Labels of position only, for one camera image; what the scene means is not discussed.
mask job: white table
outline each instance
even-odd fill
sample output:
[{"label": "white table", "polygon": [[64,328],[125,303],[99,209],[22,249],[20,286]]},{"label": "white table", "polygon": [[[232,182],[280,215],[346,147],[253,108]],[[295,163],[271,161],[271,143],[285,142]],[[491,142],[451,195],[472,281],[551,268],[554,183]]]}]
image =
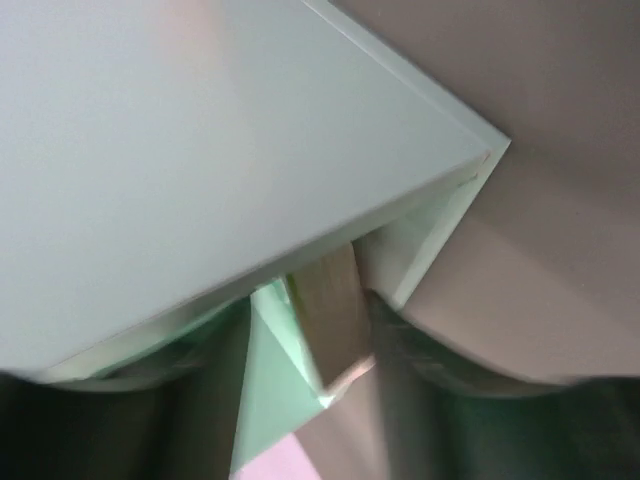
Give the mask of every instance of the white table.
[{"label": "white table", "polygon": [[508,143],[321,0],[3,19],[0,368],[43,381],[151,348]]}]

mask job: gray surface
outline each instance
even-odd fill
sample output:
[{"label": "gray surface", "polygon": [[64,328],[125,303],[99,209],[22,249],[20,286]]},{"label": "gray surface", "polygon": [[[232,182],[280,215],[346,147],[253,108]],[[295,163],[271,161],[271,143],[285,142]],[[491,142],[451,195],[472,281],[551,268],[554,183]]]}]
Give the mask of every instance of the gray surface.
[{"label": "gray surface", "polygon": [[297,0],[42,1],[4,20],[3,369],[249,289],[487,149]]},{"label": "gray surface", "polygon": [[640,4],[336,3],[513,139],[409,310],[512,373],[640,373]]}]

